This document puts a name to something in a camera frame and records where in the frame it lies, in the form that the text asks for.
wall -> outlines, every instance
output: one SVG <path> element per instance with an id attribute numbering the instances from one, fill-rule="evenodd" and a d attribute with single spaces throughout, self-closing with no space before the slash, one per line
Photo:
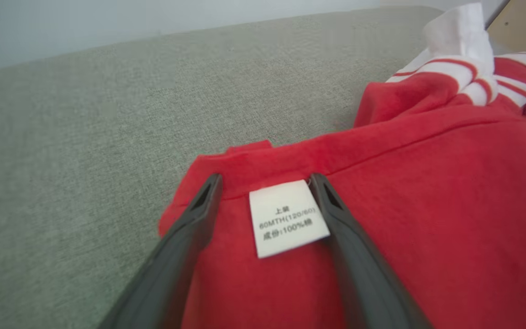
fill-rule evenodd
<path id="1" fill-rule="evenodd" d="M 502 0 L 484 0 L 492 8 Z M 86 48 L 383 4 L 447 10 L 469 0 L 0 0 L 0 68 Z"/>

clothing label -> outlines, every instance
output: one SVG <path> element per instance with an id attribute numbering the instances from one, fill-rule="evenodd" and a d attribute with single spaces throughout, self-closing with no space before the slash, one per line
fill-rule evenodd
<path id="1" fill-rule="evenodd" d="M 330 235 L 305 180 L 252 191 L 249 202 L 259 258 Z"/>

